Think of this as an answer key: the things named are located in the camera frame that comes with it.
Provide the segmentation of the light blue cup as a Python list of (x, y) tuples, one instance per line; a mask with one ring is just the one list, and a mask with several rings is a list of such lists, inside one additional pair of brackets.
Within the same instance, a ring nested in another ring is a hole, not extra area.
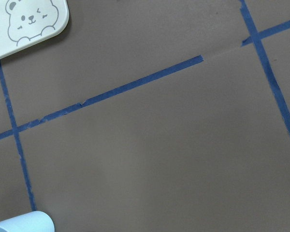
[(0, 222), (0, 232), (54, 232), (55, 226), (51, 217), (34, 211)]

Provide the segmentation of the cream bear tray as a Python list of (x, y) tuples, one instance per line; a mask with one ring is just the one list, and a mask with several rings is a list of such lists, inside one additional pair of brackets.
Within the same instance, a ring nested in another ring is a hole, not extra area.
[(66, 0), (0, 0), (0, 59), (57, 36), (68, 21)]

